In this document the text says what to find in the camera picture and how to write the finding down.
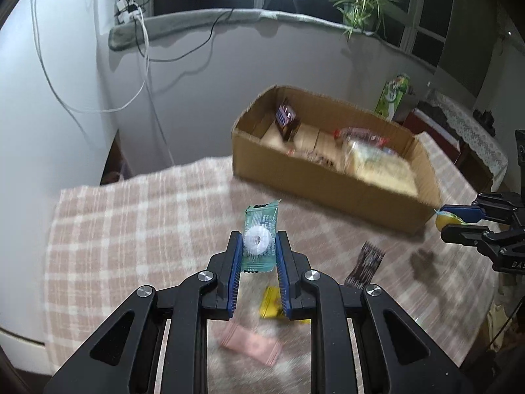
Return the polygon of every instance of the green candy wrapper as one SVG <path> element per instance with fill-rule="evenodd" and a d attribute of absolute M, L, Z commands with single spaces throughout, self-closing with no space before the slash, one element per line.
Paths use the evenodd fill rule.
<path fill-rule="evenodd" d="M 267 273 L 275 267 L 275 235 L 277 234 L 277 209 L 280 200 L 272 203 L 250 206 L 244 219 L 241 271 Z M 247 247 L 246 232 L 253 227 L 263 227 L 269 231 L 271 239 L 266 250 L 259 254 L 250 253 Z"/>

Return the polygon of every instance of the yellow candy wrapper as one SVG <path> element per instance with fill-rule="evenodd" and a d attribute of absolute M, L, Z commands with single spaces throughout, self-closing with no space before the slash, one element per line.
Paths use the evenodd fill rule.
<path fill-rule="evenodd" d="M 277 286 L 268 286 L 264 290 L 261 306 L 259 307 L 261 318 L 285 318 L 281 305 L 281 294 Z M 300 320 L 302 323 L 309 323 L 309 320 Z"/>
<path fill-rule="evenodd" d="M 436 228 L 438 231 L 441 231 L 446 225 L 449 224 L 468 225 L 466 222 L 463 222 L 459 216 L 455 215 L 454 213 L 450 213 L 449 211 L 436 210 L 436 215 Z"/>

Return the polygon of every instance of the plant pot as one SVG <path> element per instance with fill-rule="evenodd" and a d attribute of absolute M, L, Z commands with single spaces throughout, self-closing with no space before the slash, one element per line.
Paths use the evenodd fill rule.
<path fill-rule="evenodd" d="M 345 4 L 343 6 L 343 10 L 346 13 L 352 13 L 354 6 L 355 5 L 353 5 L 353 4 Z M 375 31 L 374 26 L 375 26 L 376 20 L 377 20 L 377 13 L 374 12 L 374 13 L 372 13 L 372 15 L 369 18 L 366 18 L 363 21 L 363 29 L 361 29 L 359 27 L 353 27 L 352 26 L 353 22 L 351 22 L 351 20 L 348 19 L 346 16 L 343 16 L 343 25 L 345 25 L 347 27 L 352 27 L 355 31 L 361 31 L 362 33 L 365 33 L 365 32 L 372 32 L 373 33 Z"/>

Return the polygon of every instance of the cardboard box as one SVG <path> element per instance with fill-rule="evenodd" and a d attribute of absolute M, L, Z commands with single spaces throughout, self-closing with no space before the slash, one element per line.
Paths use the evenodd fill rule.
<path fill-rule="evenodd" d="M 364 127 L 390 139 L 388 146 L 407 159 L 415 173 L 418 197 L 391 192 L 301 157 L 288 155 L 274 123 L 277 106 L 288 98 L 301 119 L 294 145 L 316 150 L 334 162 L 341 150 L 332 132 Z M 410 131 L 347 103 L 289 86 L 274 86 L 243 112 L 232 131 L 233 170 L 243 179 L 261 182 L 376 224 L 414 234 L 441 206 L 429 156 Z"/>

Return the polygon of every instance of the plastic bag of bread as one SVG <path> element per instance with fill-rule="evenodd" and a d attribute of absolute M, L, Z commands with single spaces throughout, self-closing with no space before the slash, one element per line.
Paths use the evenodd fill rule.
<path fill-rule="evenodd" d="M 414 172 L 399 155 L 363 142 L 348 141 L 343 145 L 343 158 L 347 174 L 383 189 L 417 197 Z"/>

